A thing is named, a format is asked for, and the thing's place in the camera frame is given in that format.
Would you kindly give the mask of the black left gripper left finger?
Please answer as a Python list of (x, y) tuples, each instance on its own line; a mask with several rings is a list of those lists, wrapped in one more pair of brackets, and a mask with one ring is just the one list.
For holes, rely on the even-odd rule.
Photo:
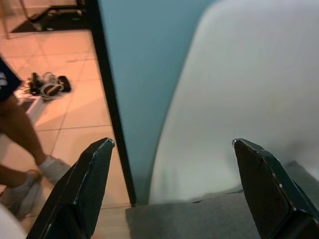
[(27, 238), (91, 238), (102, 206), (114, 146), (113, 140), (103, 138), (81, 153), (54, 186)]

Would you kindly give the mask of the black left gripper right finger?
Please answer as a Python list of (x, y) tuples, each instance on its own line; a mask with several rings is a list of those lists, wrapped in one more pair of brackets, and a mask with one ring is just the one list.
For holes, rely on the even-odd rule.
[(317, 239), (319, 211), (279, 160), (246, 139), (232, 141), (244, 195), (263, 239)]

